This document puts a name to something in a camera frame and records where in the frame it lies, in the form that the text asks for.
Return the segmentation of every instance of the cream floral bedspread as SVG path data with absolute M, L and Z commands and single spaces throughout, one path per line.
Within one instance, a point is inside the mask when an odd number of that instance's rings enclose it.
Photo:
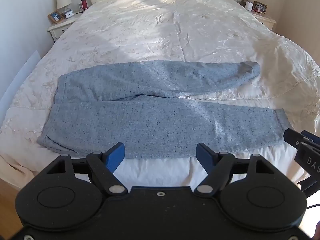
M 60 37 L 15 95 L 0 130 L 0 178 L 18 187 L 57 154 L 39 146 L 57 79 L 96 65 L 144 60 L 256 61 L 252 83 L 189 97 L 221 104 L 284 108 L 297 131 L 320 135 L 320 69 L 299 46 L 230 0 L 105 0 L 90 7 Z M 293 181 L 306 173 L 286 144 L 259 153 Z M 194 158 L 124 160 L 116 176 L 127 186 L 195 187 L 206 173 Z

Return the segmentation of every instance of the nightstand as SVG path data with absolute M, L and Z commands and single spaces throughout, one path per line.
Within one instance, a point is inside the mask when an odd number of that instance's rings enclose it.
M 51 33 L 51 36 L 54 42 L 60 38 L 60 36 L 82 15 L 82 13 L 75 14 L 69 19 L 64 19 L 57 24 L 52 24 L 48 31 Z
M 272 29 L 275 27 L 277 22 L 273 19 L 271 19 L 267 14 L 263 13 L 256 13 L 254 11 L 250 12 L 259 22 L 261 22 L 263 25 L 265 25 L 269 30 L 272 31 Z

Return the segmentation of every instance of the metal bolt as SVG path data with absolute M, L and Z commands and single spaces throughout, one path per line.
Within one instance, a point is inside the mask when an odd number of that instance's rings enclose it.
M 157 196 L 159 196 L 159 197 L 164 197 L 164 196 L 165 196 L 165 193 L 164 193 L 164 192 L 158 192 L 158 193 L 157 193 Z
M 26 235 L 23 240 L 34 240 L 32 236 Z
M 121 185 L 113 185 L 109 188 L 109 191 L 115 194 L 119 194 L 125 191 L 125 188 Z
M 200 185 L 197 187 L 197 190 L 200 192 L 200 193 L 204 193 L 204 194 L 208 194 L 208 193 L 211 193 L 213 191 L 213 188 L 209 185 Z

